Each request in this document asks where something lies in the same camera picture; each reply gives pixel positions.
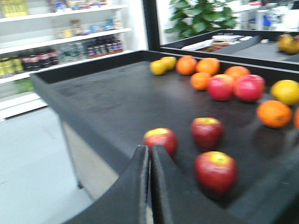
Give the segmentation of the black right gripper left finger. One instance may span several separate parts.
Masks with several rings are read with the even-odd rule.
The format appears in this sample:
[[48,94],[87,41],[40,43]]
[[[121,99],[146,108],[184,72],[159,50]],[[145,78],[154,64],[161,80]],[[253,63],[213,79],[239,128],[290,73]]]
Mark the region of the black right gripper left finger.
[[110,189],[67,224],[145,224],[150,152],[138,146],[127,168]]

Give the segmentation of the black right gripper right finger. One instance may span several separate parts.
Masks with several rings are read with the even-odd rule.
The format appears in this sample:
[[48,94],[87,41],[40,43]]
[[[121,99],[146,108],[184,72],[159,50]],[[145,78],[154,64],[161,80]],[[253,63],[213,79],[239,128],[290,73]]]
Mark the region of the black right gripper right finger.
[[156,224],[234,224],[179,171],[163,146],[151,151],[151,201]]

